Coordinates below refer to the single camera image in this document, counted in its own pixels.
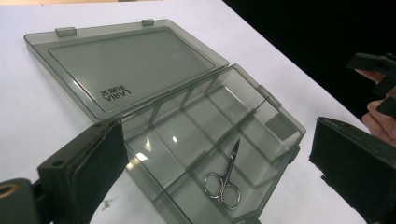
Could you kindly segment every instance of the scissors blade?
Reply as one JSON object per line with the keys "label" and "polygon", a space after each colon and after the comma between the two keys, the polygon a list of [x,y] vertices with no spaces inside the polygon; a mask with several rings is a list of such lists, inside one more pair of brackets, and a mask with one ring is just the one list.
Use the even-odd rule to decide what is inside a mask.
{"label": "scissors blade", "polygon": [[235,146],[233,146],[233,153],[231,154],[231,159],[235,160],[236,154],[238,153],[239,149],[239,142],[241,141],[240,138],[238,138],[238,141],[236,141]]}

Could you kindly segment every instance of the transparent plastic case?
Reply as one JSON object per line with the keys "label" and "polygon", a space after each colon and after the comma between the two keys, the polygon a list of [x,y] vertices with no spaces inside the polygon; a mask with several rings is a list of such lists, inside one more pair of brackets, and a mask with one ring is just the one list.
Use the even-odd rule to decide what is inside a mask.
{"label": "transparent plastic case", "polygon": [[[93,121],[122,119],[127,171],[168,223],[255,223],[299,151],[305,129],[280,102],[171,21],[25,41]],[[241,196],[230,209],[204,184],[225,173],[238,139],[230,180]]]}

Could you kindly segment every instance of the dark background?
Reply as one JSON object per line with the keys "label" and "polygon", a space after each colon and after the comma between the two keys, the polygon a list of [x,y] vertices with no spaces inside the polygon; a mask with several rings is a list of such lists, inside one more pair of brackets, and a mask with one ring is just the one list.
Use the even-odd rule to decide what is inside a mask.
{"label": "dark background", "polygon": [[357,52],[396,52],[396,7],[384,0],[224,0],[358,119],[382,97],[346,69]]}

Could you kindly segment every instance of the black clamp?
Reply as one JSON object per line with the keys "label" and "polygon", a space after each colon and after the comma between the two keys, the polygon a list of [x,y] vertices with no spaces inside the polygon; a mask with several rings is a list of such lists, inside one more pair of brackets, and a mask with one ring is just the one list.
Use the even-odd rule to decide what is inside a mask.
{"label": "black clamp", "polygon": [[33,185],[0,183],[1,223],[89,223],[127,163],[120,120],[98,122],[39,165]]}
{"label": "black clamp", "polygon": [[[357,53],[346,68],[378,72],[385,76],[374,88],[373,92],[386,95],[396,86],[396,57],[390,53],[384,56]],[[378,112],[396,118],[396,96],[387,97],[376,109]]]}

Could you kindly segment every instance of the scissors finger loop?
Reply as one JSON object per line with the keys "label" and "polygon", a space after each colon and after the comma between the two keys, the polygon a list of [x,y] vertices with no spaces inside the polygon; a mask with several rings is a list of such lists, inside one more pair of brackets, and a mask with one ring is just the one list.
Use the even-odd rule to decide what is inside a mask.
{"label": "scissors finger loop", "polygon": [[[226,189],[233,189],[237,193],[238,198],[235,201],[235,204],[228,204],[224,201],[224,193]],[[235,207],[238,206],[239,202],[241,201],[241,191],[235,184],[227,184],[222,190],[220,194],[220,198],[221,198],[221,202],[224,204],[225,207],[227,207],[228,209],[235,209]]]}
{"label": "scissors finger loop", "polygon": [[[212,194],[210,192],[210,190],[207,188],[208,184],[207,184],[207,179],[213,175],[218,181],[219,181],[219,189],[218,189],[218,193],[217,194]],[[209,195],[210,198],[218,198],[221,194],[221,190],[224,186],[223,180],[222,180],[222,176],[217,174],[217,173],[209,173],[206,178],[205,178],[205,182],[204,182],[204,189],[205,189],[205,193],[207,193]]]}

